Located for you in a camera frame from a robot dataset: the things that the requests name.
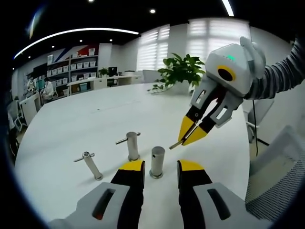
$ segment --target green leaves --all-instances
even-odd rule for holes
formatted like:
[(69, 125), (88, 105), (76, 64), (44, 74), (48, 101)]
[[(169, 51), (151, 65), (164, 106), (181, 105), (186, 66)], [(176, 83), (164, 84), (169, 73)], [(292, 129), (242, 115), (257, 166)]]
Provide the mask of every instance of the green leaves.
[(158, 84), (154, 84), (152, 90), (164, 91), (176, 82), (183, 82), (184, 80), (187, 80), (193, 86), (199, 85), (200, 74), (205, 74), (205, 71), (201, 69), (201, 65), (204, 65), (204, 63), (199, 57), (191, 57), (187, 54), (182, 58), (175, 53), (172, 54), (173, 58), (163, 59), (166, 68), (158, 70), (162, 79), (155, 81)]

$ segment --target window blind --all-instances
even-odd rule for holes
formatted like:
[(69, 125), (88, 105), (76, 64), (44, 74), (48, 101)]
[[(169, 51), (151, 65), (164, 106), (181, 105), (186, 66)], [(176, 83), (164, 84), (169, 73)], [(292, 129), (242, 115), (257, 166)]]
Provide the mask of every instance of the window blind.
[(231, 43), (239, 44), (241, 36), (251, 38), (246, 21), (232, 19), (196, 19), (188, 25), (187, 53), (206, 61), (209, 53)]
[(169, 25), (141, 35), (137, 56), (137, 71), (157, 70), (164, 67), (163, 59), (167, 57), (169, 35)]

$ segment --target floor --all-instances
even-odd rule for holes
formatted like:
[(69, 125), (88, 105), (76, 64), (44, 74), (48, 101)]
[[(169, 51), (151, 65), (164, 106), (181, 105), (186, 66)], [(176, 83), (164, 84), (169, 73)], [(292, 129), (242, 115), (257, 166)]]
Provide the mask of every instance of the floor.
[[(256, 158), (256, 142), (253, 141), (253, 143), (250, 143), (249, 146), (250, 146), (250, 161), (252, 161)], [(257, 147), (258, 147), (257, 155), (260, 155), (267, 149), (268, 146), (264, 145), (263, 143), (257, 142)]]

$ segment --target metal post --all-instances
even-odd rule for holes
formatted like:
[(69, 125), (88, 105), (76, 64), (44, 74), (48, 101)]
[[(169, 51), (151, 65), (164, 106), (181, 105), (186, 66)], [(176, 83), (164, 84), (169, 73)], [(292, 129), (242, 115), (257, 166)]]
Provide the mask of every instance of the metal post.
[(89, 167), (90, 171), (93, 173), (94, 179), (102, 180), (103, 175), (102, 175), (102, 173), (99, 172), (98, 168), (96, 167), (96, 165), (92, 159), (92, 157), (95, 156), (95, 154), (90, 154), (89, 152), (83, 152), (83, 154), (81, 156), (82, 156), (82, 158), (76, 159), (76, 160), (74, 160), (74, 162), (84, 160), (86, 162), (87, 166)]
[(165, 149), (161, 146), (152, 148), (152, 168), (149, 171), (149, 175), (152, 178), (158, 179), (163, 176), (163, 161), (164, 161)]
[(140, 132), (128, 132), (126, 134), (126, 138), (116, 142), (115, 144), (120, 144), (127, 141), (127, 147), (128, 147), (128, 160), (129, 161), (135, 161), (140, 158), (139, 152), (138, 152), (138, 140), (137, 136), (141, 135)]

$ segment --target table surface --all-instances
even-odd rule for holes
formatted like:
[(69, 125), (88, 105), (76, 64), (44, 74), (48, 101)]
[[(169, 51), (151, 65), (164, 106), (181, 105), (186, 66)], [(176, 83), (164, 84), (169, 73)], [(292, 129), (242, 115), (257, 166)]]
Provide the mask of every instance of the table surface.
[[(93, 158), (110, 182), (127, 160), (127, 144), (115, 145), (129, 131), (141, 132), (138, 148), (145, 160), (144, 204), (140, 229), (183, 228), (178, 204), (177, 160), (205, 167), (213, 182), (221, 182), (244, 199), (249, 174), (249, 144), (242, 107), (231, 121), (188, 146), (176, 143), (189, 96), (151, 95), (151, 84), (105, 88), (44, 105), (27, 129), (19, 148), (15, 173), (20, 187), (45, 221), (65, 218), (77, 201), (98, 186), (82, 152)], [(166, 149), (161, 179), (149, 176), (151, 149)]]

